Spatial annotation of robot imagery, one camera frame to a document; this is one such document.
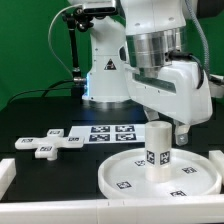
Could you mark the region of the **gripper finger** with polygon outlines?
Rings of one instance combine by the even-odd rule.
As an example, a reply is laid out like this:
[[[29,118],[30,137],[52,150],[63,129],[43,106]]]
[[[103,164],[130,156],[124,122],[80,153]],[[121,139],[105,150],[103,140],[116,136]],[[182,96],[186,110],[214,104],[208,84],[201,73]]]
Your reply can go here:
[[[183,124],[177,120],[174,121],[175,125],[175,142],[178,146],[183,146],[188,143],[188,132],[190,126],[188,124]]]
[[[154,110],[144,110],[144,113],[149,122],[159,119],[158,113]]]

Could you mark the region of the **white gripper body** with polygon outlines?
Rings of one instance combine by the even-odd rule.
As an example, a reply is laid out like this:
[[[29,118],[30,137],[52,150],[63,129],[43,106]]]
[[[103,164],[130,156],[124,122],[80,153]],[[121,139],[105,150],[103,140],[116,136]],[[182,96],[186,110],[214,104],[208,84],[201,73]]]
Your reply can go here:
[[[187,125],[210,119],[213,109],[207,77],[200,88],[195,62],[173,61],[162,67],[156,78],[144,77],[140,70],[125,65],[131,99],[143,106]]]

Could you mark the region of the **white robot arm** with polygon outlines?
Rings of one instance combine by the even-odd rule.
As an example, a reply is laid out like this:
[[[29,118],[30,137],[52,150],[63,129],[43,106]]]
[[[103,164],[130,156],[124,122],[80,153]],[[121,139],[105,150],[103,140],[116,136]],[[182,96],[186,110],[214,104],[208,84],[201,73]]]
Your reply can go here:
[[[128,101],[149,121],[161,114],[175,124],[175,142],[188,142],[192,125],[210,119],[220,80],[183,51],[190,0],[68,0],[77,29],[89,31],[92,67],[82,99],[107,108]]]

